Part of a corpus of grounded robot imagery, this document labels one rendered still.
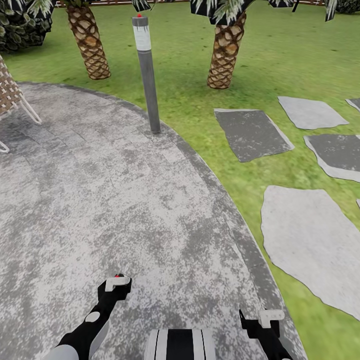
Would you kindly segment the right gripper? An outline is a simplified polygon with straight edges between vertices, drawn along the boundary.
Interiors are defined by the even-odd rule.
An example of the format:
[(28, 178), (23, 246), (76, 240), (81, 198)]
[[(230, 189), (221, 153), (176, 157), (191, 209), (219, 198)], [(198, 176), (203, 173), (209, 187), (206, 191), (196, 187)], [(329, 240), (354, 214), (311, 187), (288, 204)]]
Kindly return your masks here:
[(271, 340), (276, 339), (279, 342), (280, 325), (276, 319), (270, 321), (270, 328), (263, 328), (258, 319), (245, 319), (241, 309), (239, 310), (239, 317), (243, 329), (247, 329), (247, 334), (250, 339), (258, 339), (262, 348), (264, 344)]

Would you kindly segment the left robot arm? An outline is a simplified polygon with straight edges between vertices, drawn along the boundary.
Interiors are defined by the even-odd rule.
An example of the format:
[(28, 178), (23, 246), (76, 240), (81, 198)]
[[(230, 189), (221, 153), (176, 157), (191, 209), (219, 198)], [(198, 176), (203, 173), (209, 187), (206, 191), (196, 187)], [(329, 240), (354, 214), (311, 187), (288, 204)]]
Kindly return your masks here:
[(74, 331), (66, 333), (59, 344), (41, 360), (91, 360), (109, 330), (109, 318), (119, 300), (131, 292), (132, 278), (114, 276), (98, 287), (98, 304)]

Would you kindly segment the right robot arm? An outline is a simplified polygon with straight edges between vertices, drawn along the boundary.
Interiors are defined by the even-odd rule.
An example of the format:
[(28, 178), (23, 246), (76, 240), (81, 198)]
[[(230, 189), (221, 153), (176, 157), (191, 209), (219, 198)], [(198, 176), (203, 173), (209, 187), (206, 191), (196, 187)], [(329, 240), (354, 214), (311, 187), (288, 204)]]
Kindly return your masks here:
[(260, 319), (245, 319), (241, 309), (239, 317), (243, 329), (247, 329), (250, 339), (258, 339), (268, 360), (293, 360), (283, 347), (280, 337), (279, 320), (285, 316), (280, 309), (258, 310)]

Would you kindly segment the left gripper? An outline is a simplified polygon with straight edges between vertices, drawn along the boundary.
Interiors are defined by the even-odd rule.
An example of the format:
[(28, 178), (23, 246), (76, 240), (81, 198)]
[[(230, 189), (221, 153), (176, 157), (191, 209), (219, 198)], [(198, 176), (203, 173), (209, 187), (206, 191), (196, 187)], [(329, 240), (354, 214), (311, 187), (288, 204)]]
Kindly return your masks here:
[(112, 308), (116, 306), (116, 302), (119, 300), (125, 300), (127, 294), (131, 292), (132, 278), (128, 284), (116, 285), (113, 291), (106, 291), (105, 285), (98, 287), (98, 301), (109, 300), (112, 302)]

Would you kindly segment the robot trunk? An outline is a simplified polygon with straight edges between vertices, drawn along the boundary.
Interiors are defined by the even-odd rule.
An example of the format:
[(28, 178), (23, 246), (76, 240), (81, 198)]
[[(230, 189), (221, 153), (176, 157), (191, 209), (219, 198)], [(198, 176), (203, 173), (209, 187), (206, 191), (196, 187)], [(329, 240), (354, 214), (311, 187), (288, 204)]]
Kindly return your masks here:
[(209, 329), (152, 329), (144, 360), (216, 360)]

